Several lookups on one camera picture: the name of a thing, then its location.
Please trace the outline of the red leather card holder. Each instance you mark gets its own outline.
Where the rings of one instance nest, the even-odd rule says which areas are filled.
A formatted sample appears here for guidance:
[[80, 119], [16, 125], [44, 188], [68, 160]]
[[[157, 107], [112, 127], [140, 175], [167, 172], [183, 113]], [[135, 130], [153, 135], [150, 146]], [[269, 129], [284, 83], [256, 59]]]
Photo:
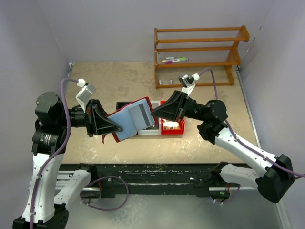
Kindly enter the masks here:
[[[150, 111], [153, 111], [153, 107], [151, 104], [151, 101], [148, 97], [141, 98], [139, 100], [136, 100], [137, 104], [139, 103], [147, 103]], [[115, 141], [121, 142], [123, 140], [126, 140], [130, 137], [133, 137], [138, 133], [138, 130], [136, 130], [136, 127], [134, 125], [134, 122], [132, 120], [132, 117], [129, 113], [129, 111], [123, 111], [123, 112], [113, 112], [107, 116], [111, 121], [114, 121], [116, 124], [118, 124], [121, 128], [121, 132], [112, 133], [113, 138]]]

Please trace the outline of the red plastic bin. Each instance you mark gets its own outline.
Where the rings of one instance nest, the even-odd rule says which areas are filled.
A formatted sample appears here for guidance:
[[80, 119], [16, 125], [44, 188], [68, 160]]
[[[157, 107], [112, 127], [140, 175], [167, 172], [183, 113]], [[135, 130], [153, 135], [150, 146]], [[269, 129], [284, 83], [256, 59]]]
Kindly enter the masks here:
[[184, 119], [180, 122], [174, 122], [161, 118], [161, 135], [183, 135], [184, 130]]

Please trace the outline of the silver credit card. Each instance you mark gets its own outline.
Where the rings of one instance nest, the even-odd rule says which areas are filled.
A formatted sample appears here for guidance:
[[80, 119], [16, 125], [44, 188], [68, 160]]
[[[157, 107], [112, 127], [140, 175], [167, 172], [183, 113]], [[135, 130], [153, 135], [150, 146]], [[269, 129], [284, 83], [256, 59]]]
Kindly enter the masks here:
[[139, 103], [128, 109], [136, 130], [143, 130], [155, 125], [155, 120], [151, 115], [150, 108], [147, 103]]

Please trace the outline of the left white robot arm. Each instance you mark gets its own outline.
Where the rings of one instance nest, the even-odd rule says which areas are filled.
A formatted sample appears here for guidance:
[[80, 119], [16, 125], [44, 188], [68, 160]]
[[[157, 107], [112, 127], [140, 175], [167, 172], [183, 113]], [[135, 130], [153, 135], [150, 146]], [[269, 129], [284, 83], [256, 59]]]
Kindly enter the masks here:
[[41, 94], [36, 100], [35, 133], [32, 137], [33, 174], [29, 198], [23, 214], [14, 220], [14, 229], [63, 229], [69, 206], [86, 185], [98, 182], [95, 165], [80, 164], [68, 184], [55, 194], [58, 172], [72, 127], [85, 127], [88, 136], [122, 131], [108, 118], [99, 100], [71, 109], [55, 92]]

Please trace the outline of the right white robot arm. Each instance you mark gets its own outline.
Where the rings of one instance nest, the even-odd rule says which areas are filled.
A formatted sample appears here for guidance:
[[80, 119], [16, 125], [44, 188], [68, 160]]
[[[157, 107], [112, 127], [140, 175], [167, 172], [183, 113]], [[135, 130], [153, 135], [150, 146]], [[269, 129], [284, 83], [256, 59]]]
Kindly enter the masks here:
[[220, 100], [203, 105], [184, 92], [174, 91], [152, 114], [175, 122], [184, 117], [202, 121], [197, 127], [202, 139], [231, 152], [249, 166], [221, 162], [212, 171], [212, 182], [218, 187], [226, 183], [251, 187], [268, 201], [278, 203], [295, 181], [291, 159], [284, 154], [268, 153], [237, 135], [226, 120], [226, 111]]

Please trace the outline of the gold cards pile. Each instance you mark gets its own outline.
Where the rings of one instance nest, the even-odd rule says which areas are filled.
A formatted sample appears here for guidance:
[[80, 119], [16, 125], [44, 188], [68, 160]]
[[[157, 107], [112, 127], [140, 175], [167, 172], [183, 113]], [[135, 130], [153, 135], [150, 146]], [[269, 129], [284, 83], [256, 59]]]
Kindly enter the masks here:
[[164, 120], [163, 129], [164, 130], [179, 130], [180, 129], [180, 123]]

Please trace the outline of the black plastic bin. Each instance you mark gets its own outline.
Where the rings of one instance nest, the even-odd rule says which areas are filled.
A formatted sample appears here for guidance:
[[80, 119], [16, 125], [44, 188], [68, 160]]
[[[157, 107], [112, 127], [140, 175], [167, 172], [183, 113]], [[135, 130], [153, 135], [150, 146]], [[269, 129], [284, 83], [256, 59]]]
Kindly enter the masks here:
[[129, 108], [137, 105], [136, 101], [133, 102], [117, 102], [116, 103], [116, 112], [128, 111]]

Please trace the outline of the white plastic bin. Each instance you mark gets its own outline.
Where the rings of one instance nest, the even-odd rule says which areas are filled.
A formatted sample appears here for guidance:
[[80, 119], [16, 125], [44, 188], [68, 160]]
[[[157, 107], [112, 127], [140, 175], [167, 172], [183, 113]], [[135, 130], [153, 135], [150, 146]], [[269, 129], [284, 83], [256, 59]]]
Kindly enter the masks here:
[[[161, 105], [161, 101], [151, 101], [153, 109]], [[151, 127], [140, 130], [138, 135], [161, 135], [161, 120], [157, 118], [157, 123]]]

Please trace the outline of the purple marker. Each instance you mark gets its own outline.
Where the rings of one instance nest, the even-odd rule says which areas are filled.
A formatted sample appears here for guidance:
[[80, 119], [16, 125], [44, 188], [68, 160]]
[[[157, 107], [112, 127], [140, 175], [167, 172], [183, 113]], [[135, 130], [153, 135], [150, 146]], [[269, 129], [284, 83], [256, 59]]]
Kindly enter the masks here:
[[189, 61], [189, 59], [188, 58], [171, 59], [171, 60], [165, 61], [164, 63], [171, 64], [171, 63], [185, 62], [185, 61]]

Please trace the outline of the green marker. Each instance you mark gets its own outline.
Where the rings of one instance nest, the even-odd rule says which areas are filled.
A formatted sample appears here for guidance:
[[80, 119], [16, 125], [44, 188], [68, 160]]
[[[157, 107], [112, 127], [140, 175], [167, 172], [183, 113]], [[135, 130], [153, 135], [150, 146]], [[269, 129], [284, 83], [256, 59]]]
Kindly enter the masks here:
[[165, 57], [164, 60], [185, 59], [185, 57]]

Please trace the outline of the wooden rack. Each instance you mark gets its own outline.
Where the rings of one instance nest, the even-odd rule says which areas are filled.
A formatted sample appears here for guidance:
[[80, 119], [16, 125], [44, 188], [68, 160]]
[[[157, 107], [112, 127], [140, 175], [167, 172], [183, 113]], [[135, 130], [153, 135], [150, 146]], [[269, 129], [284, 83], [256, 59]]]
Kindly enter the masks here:
[[[220, 67], [227, 78], [218, 85], [233, 85], [232, 67], [241, 64], [238, 51], [240, 42], [250, 39], [246, 26], [183, 29], [154, 29], [154, 81], [155, 87], [179, 87], [177, 80], [170, 84], [158, 77], [166, 69]], [[189, 61], [165, 64], [165, 57], [185, 57]]]

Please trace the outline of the aluminium frame rail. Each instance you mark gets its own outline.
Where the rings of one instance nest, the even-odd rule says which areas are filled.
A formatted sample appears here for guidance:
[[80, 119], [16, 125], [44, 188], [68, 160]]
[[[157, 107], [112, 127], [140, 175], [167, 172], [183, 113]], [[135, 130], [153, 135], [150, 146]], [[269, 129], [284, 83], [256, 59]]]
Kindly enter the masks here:
[[[57, 175], [57, 179], [56, 179], [56, 189], [62, 189], [66, 184], [68, 184], [68, 181], [72, 180], [72, 177], [74, 175], [74, 173], [72, 171], [70, 171], [71, 175], [69, 174], [69, 171], [59, 171], [58, 175]], [[172, 185], [172, 186], [181, 186], [181, 185], [191, 185], [193, 186], [195, 183], [182, 183], [182, 182], [174, 182], [174, 183], [169, 183], [169, 182], [165, 182], [165, 183], [160, 183], [160, 182], [148, 182], [145, 181], [144, 183], [140, 183], [140, 182], [135, 182], [135, 181], [127, 181], [125, 180], [125, 183], [127, 185], [131, 185], [131, 186], [144, 186], [144, 185], [148, 185], [148, 186], [165, 186], [165, 185]], [[258, 185], [254, 182], [252, 183], [244, 183], [241, 184], [241, 187], [244, 188], [252, 188], [252, 189], [257, 189]]]

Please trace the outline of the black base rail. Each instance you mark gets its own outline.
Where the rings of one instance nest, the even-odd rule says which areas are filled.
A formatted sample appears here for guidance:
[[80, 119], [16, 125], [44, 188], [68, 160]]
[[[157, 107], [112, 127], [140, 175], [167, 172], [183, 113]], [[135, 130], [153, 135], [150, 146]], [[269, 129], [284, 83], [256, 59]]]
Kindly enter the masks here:
[[209, 197], [211, 188], [225, 189], [227, 184], [212, 175], [215, 164], [97, 164], [88, 192], [100, 192], [101, 198], [116, 195], [195, 195]]

